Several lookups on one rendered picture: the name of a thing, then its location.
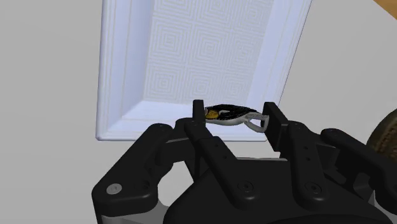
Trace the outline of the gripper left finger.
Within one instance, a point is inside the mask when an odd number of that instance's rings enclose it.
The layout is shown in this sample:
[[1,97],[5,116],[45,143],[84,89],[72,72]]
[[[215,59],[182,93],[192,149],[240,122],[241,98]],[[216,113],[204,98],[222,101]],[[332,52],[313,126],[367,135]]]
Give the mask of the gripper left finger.
[[186,161],[199,182],[210,170],[228,201],[238,209],[253,207],[259,191],[225,143],[205,126],[204,103],[193,102],[193,116],[175,127],[150,125],[92,190],[96,216],[146,213],[158,204],[158,184],[176,162]]

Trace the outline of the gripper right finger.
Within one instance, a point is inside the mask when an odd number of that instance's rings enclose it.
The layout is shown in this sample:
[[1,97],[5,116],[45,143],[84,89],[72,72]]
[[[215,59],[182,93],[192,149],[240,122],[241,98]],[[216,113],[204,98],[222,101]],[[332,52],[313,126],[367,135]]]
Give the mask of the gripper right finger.
[[308,209],[374,215],[368,203],[397,215],[397,164],[346,132],[316,134],[288,120],[274,102],[265,102],[262,122],[271,147],[290,163],[293,193]]

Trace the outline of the black yellow white small object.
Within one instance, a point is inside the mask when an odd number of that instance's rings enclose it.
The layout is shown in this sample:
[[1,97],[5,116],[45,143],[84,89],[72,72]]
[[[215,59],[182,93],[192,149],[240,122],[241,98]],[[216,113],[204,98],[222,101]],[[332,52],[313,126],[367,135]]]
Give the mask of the black yellow white small object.
[[233,104],[206,106],[204,117],[207,123],[216,125],[236,126],[245,124],[249,129],[258,133],[264,133],[270,121],[269,115],[263,115],[249,107]]

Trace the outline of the brown round object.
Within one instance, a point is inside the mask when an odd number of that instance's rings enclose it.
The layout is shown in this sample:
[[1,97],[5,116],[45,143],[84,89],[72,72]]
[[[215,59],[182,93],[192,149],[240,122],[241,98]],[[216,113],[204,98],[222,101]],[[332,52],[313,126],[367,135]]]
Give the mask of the brown round object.
[[397,109],[382,119],[371,133],[366,145],[397,162]]

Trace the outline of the white square patterned tray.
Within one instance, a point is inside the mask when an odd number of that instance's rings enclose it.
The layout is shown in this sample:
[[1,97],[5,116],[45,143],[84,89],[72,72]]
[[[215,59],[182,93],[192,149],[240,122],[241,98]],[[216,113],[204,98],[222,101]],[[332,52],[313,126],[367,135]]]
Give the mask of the white square patterned tray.
[[192,103],[279,103],[312,0],[102,0],[95,136],[134,141]]

